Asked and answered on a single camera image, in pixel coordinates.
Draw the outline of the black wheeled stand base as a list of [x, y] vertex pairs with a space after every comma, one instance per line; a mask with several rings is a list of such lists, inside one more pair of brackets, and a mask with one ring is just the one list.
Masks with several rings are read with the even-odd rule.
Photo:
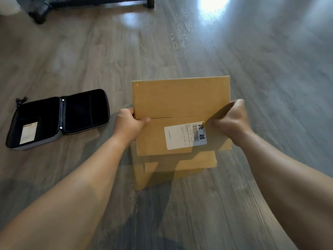
[[143, 2], [149, 8], [155, 8], [155, 0], [16, 0], [33, 21], [41, 25], [48, 14], [62, 8], [105, 6], [115, 3]]

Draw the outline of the white card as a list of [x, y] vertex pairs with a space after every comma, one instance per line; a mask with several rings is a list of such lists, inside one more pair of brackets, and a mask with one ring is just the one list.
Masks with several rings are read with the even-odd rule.
[[28, 142], [33, 142], [35, 140], [36, 130], [38, 122], [33, 122], [23, 126], [22, 134], [19, 144], [25, 144]]

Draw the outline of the person's left hand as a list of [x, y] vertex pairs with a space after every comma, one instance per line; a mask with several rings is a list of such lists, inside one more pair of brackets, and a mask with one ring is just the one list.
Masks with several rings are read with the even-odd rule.
[[136, 128], [133, 108], [120, 109], [115, 118], [112, 138], [127, 147], [141, 132], [142, 128]]

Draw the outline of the person's right forearm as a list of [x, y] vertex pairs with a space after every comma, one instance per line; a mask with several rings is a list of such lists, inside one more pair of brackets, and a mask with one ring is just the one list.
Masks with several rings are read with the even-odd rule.
[[245, 133], [238, 145], [267, 205], [297, 248], [333, 250], [333, 178], [254, 133]]

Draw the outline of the open black zip case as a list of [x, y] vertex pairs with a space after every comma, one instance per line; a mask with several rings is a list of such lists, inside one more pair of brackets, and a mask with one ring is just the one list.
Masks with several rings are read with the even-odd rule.
[[[98, 128], [110, 120], [110, 107], [103, 89], [70, 96], [26, 102], [16, 99], [16, 110], [6, 137], [6, 147], [26, 150], [71, 135]], [[38, 122], [35, 140], [20, 145], [24, 125]]]

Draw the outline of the person's left forearm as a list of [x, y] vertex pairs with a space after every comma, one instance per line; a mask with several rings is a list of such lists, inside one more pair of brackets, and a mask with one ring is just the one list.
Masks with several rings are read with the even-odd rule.
[[134, 138], [113, 135], [0, 232], [0, 250], [85, 250], [103, 217], [120, 159]]

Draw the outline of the person's right hand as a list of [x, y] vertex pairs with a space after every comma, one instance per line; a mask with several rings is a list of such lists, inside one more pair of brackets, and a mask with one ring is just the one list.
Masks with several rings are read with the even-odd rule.
[[223, 110], [226, 109], [228, 112], [222, 118], [211, 119], [210, 124], [230, 138], [235, 145], [241, 146], [243, 140], [254, 133], [248, 120], [245, 101], [243, 99], [231, 101], [223, 107]]

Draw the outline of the plain cardboard box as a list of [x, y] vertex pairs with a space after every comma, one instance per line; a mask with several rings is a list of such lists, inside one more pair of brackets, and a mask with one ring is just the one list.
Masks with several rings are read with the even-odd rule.
[[217, 167], [214, 151], [139, 156], [136, 142], [131, 143], [130, 149], [137, 191]]

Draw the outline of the cardboard box with white label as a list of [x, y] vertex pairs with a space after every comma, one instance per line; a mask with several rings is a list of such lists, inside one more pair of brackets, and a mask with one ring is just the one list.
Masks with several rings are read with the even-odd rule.
[[230, 76], [132, 81], [134, 115], [150, 118], [136, 138], [139, 156], [231, 149], [209, 120], [228, 112]]

